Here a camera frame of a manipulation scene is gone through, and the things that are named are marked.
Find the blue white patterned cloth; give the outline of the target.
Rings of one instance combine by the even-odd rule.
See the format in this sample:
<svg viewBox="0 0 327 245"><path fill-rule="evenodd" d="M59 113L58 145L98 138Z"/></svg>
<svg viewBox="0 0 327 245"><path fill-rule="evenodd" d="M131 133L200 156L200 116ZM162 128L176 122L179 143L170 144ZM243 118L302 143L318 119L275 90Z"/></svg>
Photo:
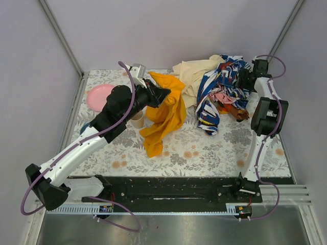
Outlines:
<svg viewBox="0 0 327 245"><path fill-rule="evenodd" d="M242 68L246 71L251 66L243 56L220 55L223 62L206 72L199 85L197 94L197 127L209 136L216 135L219 129L220 113L217 105L231 105L237 110L245 110L251 92L236 87L236 81Z"/></svg>

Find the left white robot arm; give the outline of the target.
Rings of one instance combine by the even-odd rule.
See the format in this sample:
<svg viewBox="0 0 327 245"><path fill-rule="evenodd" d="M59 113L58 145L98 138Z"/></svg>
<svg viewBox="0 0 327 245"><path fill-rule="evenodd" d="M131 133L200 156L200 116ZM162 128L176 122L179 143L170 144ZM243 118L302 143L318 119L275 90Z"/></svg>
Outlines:
<svg viewBox="0 0 327 245"><path fill-rule="evenodd" d="M46 210L54 210L66 201L98 197L110 185L99 175L85 179L68 179L68 176L90 155L126 130L128 120L146 106L159 107L171 92L154 85L149 79L144 81L145 87L114 87L102 111L78 139L41 166L30 164L26 168L29 185Z"/></svg>

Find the yellow orange cloth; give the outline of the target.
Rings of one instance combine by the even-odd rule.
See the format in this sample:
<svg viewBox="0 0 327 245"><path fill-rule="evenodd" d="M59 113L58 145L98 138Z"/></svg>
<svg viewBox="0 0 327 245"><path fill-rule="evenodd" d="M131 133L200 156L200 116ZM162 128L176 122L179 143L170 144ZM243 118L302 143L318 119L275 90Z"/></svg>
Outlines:
<svg viewBox="0 0 327 245"><path fill-rule="evenodd" d="M152 158L162 153L164 137L180 129L184 124L186 107L182 97L185 85L178 78L153 71L150 71L149 75L157 85L171 90L171 93L158 108L148 107L146 109L146 117L153 124L139 132L144 138L147 156Z"/></svg>

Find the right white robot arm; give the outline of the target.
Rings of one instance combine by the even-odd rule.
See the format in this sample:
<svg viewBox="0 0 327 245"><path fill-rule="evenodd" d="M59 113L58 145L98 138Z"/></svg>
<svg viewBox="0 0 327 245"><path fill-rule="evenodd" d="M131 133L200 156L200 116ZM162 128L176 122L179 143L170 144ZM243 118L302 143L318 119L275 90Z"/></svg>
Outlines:
<svg viewBox="0 0 327 245"><path fill-rule="evenodd" d="M280 133L289 103L282 100L273 86L274 77L268 74L269 62L258 56L253 59L252 71L241 70L236 86L256 92L259 102L251 119L253 131L250 152L243 170L231 188L231 196L238 202L253 201L261 195L263 183L260 171L273 138Z"/></svg>

